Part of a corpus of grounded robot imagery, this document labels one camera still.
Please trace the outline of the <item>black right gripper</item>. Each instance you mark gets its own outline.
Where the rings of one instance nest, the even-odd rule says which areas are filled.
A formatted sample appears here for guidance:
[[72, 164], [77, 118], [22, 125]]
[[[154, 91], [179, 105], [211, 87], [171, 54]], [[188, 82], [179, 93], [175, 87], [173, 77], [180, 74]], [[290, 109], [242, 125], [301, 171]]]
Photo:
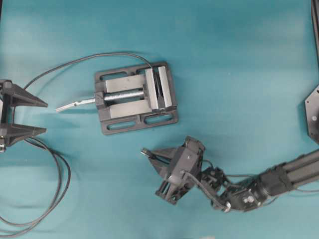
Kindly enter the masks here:
[[[195, 146], [200, 148], [199, 172], [196, 175], [190, 173], [192, 176], [197, 177], [201, 172], [205, 146], [199, 140], [190, 136], [187, 136], [185, 138], [185, 142], [182, 146]], [[176, 154], [178, 148], [179, 147], [172, 147], [152, 150], [151, 155], [149, 156], [149, 161], [151, 165], [154, 167], [158, 175], [163, 179], [162, 184], [156, 191], [156, 195], [172, 205], [175, 205], [178, 202], [178, 200], [181, 199], [187, 192], [189, 192], [189, 190], [192, 189], [195, 185], [195, 183], [187, 175], [187, 173], [189, 172], [185, 171], [183, 171], [185, 181], [181, 186], [175, 186], [167, 182], [168, 167], [171, 162], [171, 159], [174, 158], [174, 155]]]

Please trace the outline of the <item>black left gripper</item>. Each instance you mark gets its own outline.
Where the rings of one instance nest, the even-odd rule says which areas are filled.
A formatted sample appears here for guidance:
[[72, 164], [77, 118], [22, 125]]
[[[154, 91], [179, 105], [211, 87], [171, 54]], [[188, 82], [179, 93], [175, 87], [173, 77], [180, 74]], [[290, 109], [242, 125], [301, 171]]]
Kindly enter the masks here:
[[46, 132], [46, 128], [9, 123], [11, 107], [47, 107], [48, 104], [11, 80], [0, 81], [0, 152], [24, 139]]

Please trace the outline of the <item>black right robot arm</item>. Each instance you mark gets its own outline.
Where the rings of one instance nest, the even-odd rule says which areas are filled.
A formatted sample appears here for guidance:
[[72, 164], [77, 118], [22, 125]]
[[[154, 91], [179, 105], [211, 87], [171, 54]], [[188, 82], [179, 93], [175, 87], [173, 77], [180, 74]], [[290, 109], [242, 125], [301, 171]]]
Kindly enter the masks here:
[[319, 179], [319, 152], [313, 151], [266, 171], [233, 183], [218, 167], [202, 169], [205, 147], [187, 136], [182, 146], [149, 151], [142, 149], [163, 179], [156, 195], [175, 205], [193, 187], [198, 187], [212, 207], [224, 212], [246, 212], [266, 205], [270, 198], [296, 191]]

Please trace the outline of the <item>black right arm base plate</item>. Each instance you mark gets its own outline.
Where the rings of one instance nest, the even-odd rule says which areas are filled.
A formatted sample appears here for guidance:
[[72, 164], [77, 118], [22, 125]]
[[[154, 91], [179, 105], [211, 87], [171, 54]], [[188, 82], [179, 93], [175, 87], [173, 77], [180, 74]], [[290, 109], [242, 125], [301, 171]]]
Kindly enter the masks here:
[[319, 143], [319, 86], [305, 99], [308, 136]]

